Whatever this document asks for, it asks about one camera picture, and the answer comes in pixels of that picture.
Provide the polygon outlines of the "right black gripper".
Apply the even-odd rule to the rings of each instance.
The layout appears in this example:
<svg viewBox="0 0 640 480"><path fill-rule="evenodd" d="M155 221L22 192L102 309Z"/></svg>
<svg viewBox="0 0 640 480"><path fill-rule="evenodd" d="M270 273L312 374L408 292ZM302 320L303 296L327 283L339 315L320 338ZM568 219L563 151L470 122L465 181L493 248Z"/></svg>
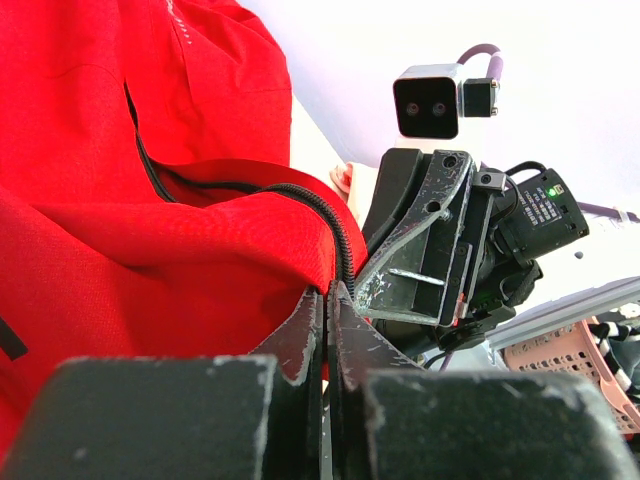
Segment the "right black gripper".
<svg viewBox="0 0 640 480"><path fill-rule="evenodd" d="M515 317L543 274L537 261L519 263L495 241L514 205L496 200L517 196L514 182L495 169L474 174L463 151L391 148L382 156L362 228L368 260L353 290L360 315L439 326L442 350L474 347Z"/></svg>

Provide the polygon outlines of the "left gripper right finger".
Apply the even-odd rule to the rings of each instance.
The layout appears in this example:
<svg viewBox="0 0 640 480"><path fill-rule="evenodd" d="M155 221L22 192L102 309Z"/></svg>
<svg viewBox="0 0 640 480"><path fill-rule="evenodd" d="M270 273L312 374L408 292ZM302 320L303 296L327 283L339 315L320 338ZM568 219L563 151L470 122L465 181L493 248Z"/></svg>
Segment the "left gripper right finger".
<svg viewBox="0 0 640 480"><path fill-rule="evenodd" d="M635 479L602 396L566 373L424 370L327 297L337 479Z"/></svg>

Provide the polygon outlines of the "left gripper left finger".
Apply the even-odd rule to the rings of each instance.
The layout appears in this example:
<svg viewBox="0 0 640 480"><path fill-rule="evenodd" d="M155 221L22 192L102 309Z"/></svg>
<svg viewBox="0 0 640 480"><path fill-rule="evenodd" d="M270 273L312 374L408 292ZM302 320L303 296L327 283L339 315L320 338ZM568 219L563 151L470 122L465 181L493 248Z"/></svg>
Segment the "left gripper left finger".
<svg viewBox="0 0 640 480"><path fill-rule="evenodd" d="M323 299L306 290L245 356L82 358L59 367L5 479L316 479Z"/></svg>

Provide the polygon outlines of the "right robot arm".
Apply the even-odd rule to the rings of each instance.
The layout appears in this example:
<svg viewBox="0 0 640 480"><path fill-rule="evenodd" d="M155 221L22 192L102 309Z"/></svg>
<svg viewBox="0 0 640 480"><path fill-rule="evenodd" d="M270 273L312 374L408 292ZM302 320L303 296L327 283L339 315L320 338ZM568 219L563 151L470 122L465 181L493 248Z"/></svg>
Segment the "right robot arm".
<svg viewBox="0 0 640 480"><path fill-rule="evenodd" d="M537 162L500 171L462 151L393 148L363 226L368 258L347 288L404 354L468 349L515 316L539 259L586 237L592 212Z"/></svg>

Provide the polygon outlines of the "red zip jacket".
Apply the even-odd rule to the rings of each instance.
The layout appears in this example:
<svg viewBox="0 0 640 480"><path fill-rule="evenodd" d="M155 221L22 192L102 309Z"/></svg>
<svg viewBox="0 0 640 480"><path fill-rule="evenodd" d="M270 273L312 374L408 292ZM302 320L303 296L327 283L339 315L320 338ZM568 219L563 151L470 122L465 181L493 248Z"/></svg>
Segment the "red zip jacket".
<svg viewBox="0 0 640 480"><path fill-rule="evenodd" d="M1 5L1 447L72 357L243 355L336 277L332 229L272 191L292 88L234 1Z"/></svg>

